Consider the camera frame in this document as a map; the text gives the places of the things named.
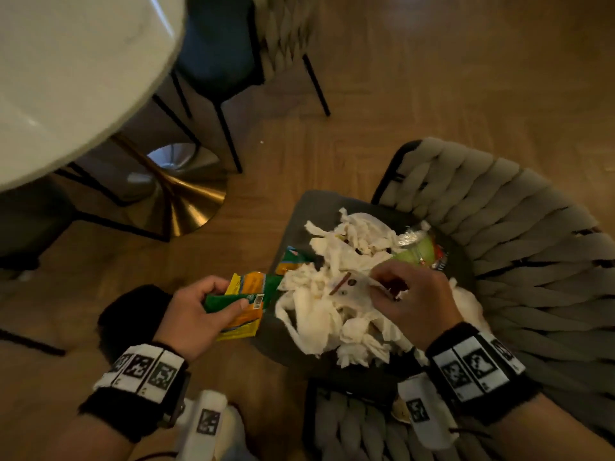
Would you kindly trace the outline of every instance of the herringbone parquet floor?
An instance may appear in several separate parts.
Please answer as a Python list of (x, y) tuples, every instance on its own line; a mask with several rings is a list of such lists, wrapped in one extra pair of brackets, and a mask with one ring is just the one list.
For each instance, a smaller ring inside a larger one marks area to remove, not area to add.
[[(611, 0), (324, 0), (311, 58), (332, 116), (301, 64), (225, 104), (245, 174), (196, 233), (170, 244), (73, 224), (33, 279), (0, 305), (3, 328), (70, 350), (53, 358), (0, 342), (0, 445), (35, 459), (105, 370), (95, 321), (135, 286), (173, 288), (209, 273), (267, 269), (307, 189), (369, 200), (401, 144), (424, 136), (509, 158), (553, 180), (615, 233), (615, 22)], [(172, 87), (161, 91), (175, 110)], [(189, 94), (193, 128), (232, 168), (206, 100)], [(183, 140), (153, 108), (131, 123), (142, 147)], [(121, 217), (67, 186), (81, 209)], [(242, 341), (194, 366), (190, 393), (239, 403), (263, 460), (303, 459), (304, 382)], [(171, 433), (135, 455), (168, 449)]]

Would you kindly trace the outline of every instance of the white tissue paper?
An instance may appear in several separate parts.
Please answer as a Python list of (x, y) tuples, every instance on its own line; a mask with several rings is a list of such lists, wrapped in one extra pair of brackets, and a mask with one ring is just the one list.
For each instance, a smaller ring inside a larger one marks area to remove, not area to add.
[[(393, 253), (402, 249), (395, 232), (372, 215), (348, 215), (344, 208), (340, 213), (341, 223), (330, 232), (306, 223), (306, 230), (314, 236), (310, 245), (324, 258), (324, 266), (317, 271), (308, 263), (284, 275), (278, 289), (286, 293), (275, 305), (275, 316), (305, 354), (320, 356), (337, 349), (338, 365), (343, 368), (350, 364), (369, 367), (374, 360), (388, 363), (391, 351), (405, 353), (413, 346), (393, 322), (374, 309), (369, 287), (389, 293), (367, 275), (393, 256), (387, 249)], [(488, 330), (474, 295), (457, 286), (455, 279), (450, 285), (464, 319), (479, 330)], [(296, 327), (287, 310), (295, 310)]]

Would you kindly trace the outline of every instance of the black wristband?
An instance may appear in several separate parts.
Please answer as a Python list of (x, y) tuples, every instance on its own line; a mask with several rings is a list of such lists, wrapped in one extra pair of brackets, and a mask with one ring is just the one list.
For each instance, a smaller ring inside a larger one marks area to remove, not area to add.
[(427, 348), (428, 375), (442, 397), (489, 425), (538, 394), (525, 366), (489, 333), (460, 323)]
[[(187, 362), (167, 345), (154, 342), (131, 347), (96, 383), (96, 391), (81, 404), (79, 413), (91, 414), (105, 421), (128, 440), (137, 443), (142, 437), (154, 433), (161, 422), (167, 425), (168, 420), (174, 422), (173, 416), (178, 415), (177, 403), (183, 399), (186, 390), (187, 367)], [(132, 388), (122, 387), (126, 379)]]

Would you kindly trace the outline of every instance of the marble tabletop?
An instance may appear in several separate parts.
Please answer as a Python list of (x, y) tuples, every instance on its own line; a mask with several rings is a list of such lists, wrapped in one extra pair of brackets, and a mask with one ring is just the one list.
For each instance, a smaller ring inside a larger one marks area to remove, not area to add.
[(98, 145), (181, 48), (185, 0), (0, 0), (0, 190)]

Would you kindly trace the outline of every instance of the hand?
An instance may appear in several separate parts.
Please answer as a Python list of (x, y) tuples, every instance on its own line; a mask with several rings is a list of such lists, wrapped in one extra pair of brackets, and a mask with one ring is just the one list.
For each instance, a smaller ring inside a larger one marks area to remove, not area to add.
[(377, 287), (370, 288), (374, 307), (399, 327), (420, 350), (463, 321), (444, 273), (427, 267), (389, 260), (372, 269), (371, 278), (393, 295), (408, 289), (401, 301), (391, 301)]
[(171, 346), (188, 363), (205, 352), (216, 337), (243, 309), (247, 299), (240, 299), (216, 313), (207, 313), (202, 306), (209, 293), (224, 294), (229, 282), (219, 277), (205, 277), (175, 291), (162, 318), (154, 341)]

